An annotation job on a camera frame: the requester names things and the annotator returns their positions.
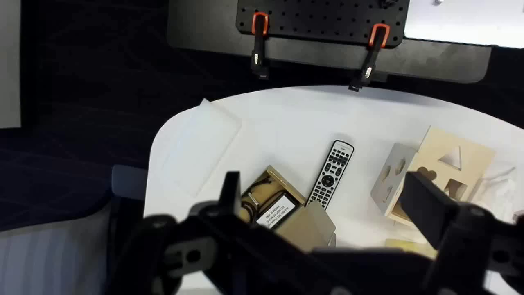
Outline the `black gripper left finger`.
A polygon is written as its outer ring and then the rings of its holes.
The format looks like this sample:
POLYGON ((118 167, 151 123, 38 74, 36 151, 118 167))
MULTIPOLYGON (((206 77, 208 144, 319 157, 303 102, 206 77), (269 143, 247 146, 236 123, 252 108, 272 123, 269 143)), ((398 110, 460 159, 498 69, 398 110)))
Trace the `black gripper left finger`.
POLYGON ((223 180, 218 207, 224 213, 233 215, 238 211, 239 197, 241 197, 241 174, 238 170, 229 170, 223 180))

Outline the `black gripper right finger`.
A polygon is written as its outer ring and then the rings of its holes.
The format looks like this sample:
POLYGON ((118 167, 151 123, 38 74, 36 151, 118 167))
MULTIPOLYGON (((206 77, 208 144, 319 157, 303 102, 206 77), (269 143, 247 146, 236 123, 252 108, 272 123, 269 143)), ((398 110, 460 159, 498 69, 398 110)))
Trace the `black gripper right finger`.
POLYGON ((400 205, 426 241, 439 249, 460 205, 419 172, 408 172, 400 205))

